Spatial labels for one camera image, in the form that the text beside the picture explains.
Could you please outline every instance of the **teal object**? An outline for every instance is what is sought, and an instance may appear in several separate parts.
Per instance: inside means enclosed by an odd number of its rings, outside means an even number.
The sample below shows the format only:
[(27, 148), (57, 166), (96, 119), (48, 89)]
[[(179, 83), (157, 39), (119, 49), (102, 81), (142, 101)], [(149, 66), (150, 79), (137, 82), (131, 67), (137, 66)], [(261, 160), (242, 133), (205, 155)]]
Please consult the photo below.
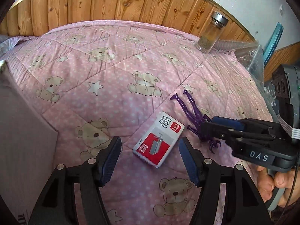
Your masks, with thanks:
[(263, 66), (266, 67), (267, 63), (269, 62), (272, 54), (274, 53), (278, 42), (281, 38), (283, 32), (283, 26), (281, 23), (277, 23), (276, 28), (268, 41), (267, 47), (263, 53)]

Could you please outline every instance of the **purple figurine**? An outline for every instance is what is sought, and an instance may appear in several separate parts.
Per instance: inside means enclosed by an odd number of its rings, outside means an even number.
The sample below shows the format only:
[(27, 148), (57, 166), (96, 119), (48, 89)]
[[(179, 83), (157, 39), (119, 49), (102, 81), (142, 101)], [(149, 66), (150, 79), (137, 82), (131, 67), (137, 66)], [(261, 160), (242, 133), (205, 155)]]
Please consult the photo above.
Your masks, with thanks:
[(192, 131), (194, 134), (197, 134), (197, 136), (199, 137), (201, 142), (206, 142), (208, 141), (208, 143), (210, 144), (209, 146), (209, 150), (213, 152), (213, 148), (218, 148), (218, 144), (220, 144), (221, 146), (221, 142), (218, 140), (215, 140), (214, 138), (211, 138), (209, 136), (202, 136), (200, 134), (200, 127), (201, 127), (201, 123), (204, 123), (206, 121), (211, 122), (211, 119), (207, 116), (204, 115), (202, 116), (200, 110), (197, 108), (196, 103), (193, 99), (193, 97), (188, 93), (187, 90), (184, 90), (183, 93), (187, 96), (187, 98), (189, 99), (194, 113), (195, 115), (193, 115), (188, 108), (186, 107), (185, 103), (180, 99), (180, 97), (178, 96), (178, 94), (173, 95), (170, 100), (177, 100), (179, 105), (181, 106), (181, 108), (183, 109), (185, 115), (187, 116), (187, 118), (190, 120), (190, 122), (196, 127), (196, 128), (192, 128), (190, 125), (187, 126), (187, 129), (189, 129), (190, 131)]

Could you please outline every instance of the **wire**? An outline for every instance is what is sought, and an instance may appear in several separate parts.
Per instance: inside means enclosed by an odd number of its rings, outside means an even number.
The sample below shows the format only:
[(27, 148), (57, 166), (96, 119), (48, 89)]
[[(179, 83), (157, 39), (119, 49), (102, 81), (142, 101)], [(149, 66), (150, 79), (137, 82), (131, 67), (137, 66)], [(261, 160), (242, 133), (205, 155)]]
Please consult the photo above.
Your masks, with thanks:
[(296, 180), (297, 180), (297, 174), (298, 174), (298, 168), (299, 168), (299, 161), (300, 161), (300, 152), (298, 153), (298, 157), (297, 157), (297, 165), (296, 165), (295, 176), (294, 176), (294, 181), (293, 181), (291, 193), (289, 194), (289, 198), (287, 199), (287, 203), (286, 203), (285, 207), (283, 208), (283, 211), (282, 211), (279, 219), (275, 223), (275, 225), (279, 224), (280, 219), (282, 218), (285, 210), (287, 209), (287, 206), (289, 205), (289, 202), (291, 201), (292, 194), (293, 194), (293, 191), (294, 191), (294, 188), (295, 188), (295, 184), (296, 184)]

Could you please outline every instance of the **human hand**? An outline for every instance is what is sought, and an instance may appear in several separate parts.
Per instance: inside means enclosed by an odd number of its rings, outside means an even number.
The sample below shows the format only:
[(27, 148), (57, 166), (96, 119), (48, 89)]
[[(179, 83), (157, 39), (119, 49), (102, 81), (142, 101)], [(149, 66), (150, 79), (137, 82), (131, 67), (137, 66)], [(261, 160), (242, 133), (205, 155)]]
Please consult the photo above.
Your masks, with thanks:
[[(278, 188), (286, 188), (284, 194), (279, 200), (278, 205), (280, 207), (285, 207), (289, 195), (291, 193), (291, 188), (294, 181), (295, 170), (291, 170), (286, 173), (277, 172), (275, 174), (274, 179), (268, 175), (267, 169), (265, 167), (258, 166), (257, 167), (258, 177), (257, 177), (257, 189), (263, 199), (264, 202), (271, 199), (272, 191), (274, 187)], [(289, 202), (289, 205), (294, 203), (300, 197), (300, 175), (297, 175), (297, 180), (295, 184), (295, 188)]]

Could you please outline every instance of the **pink quilt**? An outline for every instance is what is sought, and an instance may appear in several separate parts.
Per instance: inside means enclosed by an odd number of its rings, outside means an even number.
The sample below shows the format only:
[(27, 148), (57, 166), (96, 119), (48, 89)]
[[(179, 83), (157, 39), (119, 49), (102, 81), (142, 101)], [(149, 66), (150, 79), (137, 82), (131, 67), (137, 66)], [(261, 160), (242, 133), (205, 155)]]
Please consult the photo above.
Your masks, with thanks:
[[(53, 29), (0, 58), (24, 96), (59, 131), (54, 166), (79, 165), (106, 148), (112, 136), (121, 137), (123, 150), (111, 181), (100, 189), (112, 224), (190, 222), (200, 189), (188, 179), (178, 145), (159, 169), (132, 153), (159, 112), (189, 124), (179, 104), (170, 101), (173, 94), (188, 102), (183, 95), (188, 90), (209, 117), (272, 121), (234, 53), (204, 55), (195, 41), (195, 36), (158, 25), (92, 21)], [(242, 162), (224, 143), (212, 154), (187, 129), (183, 135), (220, 165)], [(242, 164), (255, 180), (248, 164)], [(79, 222), (85, 224), (78, 186), (75, 191)], [(221, 224), (224, 200), (221, 185), (215, 224)]]

